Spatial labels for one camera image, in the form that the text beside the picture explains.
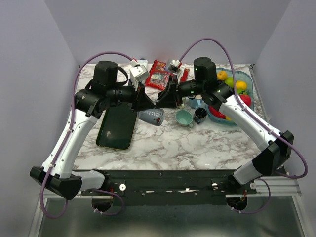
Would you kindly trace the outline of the grey blue mug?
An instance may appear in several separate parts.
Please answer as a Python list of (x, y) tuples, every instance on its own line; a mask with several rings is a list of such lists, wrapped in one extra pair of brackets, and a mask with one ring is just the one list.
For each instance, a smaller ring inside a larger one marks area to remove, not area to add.
[(164, 121), (163, 109), (148, 109), (137, 113), (138, 119), (154, 126), (161, 126)]

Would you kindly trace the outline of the green teal mug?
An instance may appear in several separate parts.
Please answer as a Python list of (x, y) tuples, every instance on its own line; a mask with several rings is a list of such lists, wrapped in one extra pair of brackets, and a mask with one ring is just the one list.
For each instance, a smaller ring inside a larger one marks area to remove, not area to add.
[(181, 126), (185, 126), (189, 128), (193, 128), (194, 126), (193, 125), (194, 118), (189, 111), (179, 110), (175, 115), (175, 119), (178, 122), (178, 124), (180, 124)]

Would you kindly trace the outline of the light blue mug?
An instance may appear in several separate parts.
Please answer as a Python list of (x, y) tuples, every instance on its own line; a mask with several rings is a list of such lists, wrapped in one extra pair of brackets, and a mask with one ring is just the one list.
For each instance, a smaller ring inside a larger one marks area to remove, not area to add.
[(202, 107), (203, 100), (200, 95), (191, 96), (191, 97), (188, 97), (188, 99), (189, 99), (189, 106), (191, 108), (198, 109)]

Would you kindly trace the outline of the dark blue mug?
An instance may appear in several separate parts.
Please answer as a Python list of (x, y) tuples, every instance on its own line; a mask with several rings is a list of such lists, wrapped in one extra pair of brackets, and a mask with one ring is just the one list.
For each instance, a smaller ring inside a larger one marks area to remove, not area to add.
[(204, 108), (197, 108), (194, 112), (194, 121), (197, 125), (200, 125), (205, 121), (207, 117), (207, 111)]

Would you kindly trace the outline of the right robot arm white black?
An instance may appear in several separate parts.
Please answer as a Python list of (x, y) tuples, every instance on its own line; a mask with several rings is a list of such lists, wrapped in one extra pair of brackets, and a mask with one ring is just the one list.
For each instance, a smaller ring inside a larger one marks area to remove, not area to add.
[(227, 181), (230, 192), (237, 194), (249, 181), (274, 174), (293, 150), (293, 134), (269, 125), (241, 100), (235, 89), (219, 81), (211, 59), (195, 59), (194, 79), (184, 82), (177, 79), (181, 65), (178, 60), (167, 62), (166, 69), (173, 75), (169, 77), (165, 90), (158, 95), (156, 108), (175, 108), (184, 97), (200, 95), (206, 104), (230, 117), (254, 141), (261, 152), (234, 171)]

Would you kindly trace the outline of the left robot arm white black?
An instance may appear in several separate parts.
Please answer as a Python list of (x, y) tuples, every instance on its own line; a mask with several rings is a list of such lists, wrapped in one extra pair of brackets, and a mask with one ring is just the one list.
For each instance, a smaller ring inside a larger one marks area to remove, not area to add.
[(74, 174), (76, 157), (90, 130), (104, 111), (118, 108), (123, 116), (153, 108), (145, 93), (143, 81), (149, 77), (147, 64), (132, 59), (126, 72), (117, 63), (100, 61), (95, 65), (94, 75), (85, 88), (75, 93), (67, 125), (50, 156), (40, 167), (32, 167), (30, 176), (65, 200), (72, 200), (81, 190), (93, 189), (104, 195), (109, 191), (106, 176), (99, 171), (83, 171)]

